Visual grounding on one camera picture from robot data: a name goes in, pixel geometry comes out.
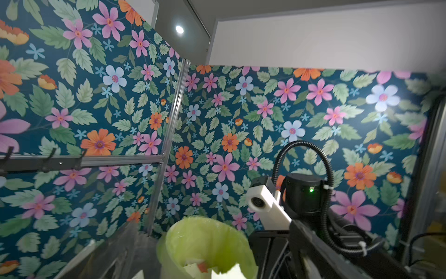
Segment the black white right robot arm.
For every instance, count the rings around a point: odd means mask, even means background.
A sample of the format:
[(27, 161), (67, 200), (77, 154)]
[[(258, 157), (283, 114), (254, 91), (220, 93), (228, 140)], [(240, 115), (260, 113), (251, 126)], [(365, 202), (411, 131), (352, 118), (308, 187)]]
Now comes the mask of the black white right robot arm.
[[(286, 154), (297, 146), (314, 151), (322, 161), (326, 179), (291, 173), (279, 182)], [(272, 176), (252, 182), (246, 198), (259, 215), (263, 231), (249, 237), (259, 279), (442, 279), (446, 265), (427, 252), (415, 259), (420, 239), (434, 244), (445, 232), (424, 232), (406, 244), (407, 259), (395, 260), (385, 248), (390, 241), (373, 236), (364, 193), (352, 196), (334, 190), (335, 178), (325, 152), (308, 141), (286, 145), (277, 155)]]

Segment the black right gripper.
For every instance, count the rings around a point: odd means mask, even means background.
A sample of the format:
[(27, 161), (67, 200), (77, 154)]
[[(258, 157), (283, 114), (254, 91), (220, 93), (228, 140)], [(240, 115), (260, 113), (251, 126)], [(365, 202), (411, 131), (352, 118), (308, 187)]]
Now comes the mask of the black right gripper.
[(296, 272), (289, 249), (289, 231), (255, 231), (249, 245), (258, 266), (258, 279), (295, 279)]

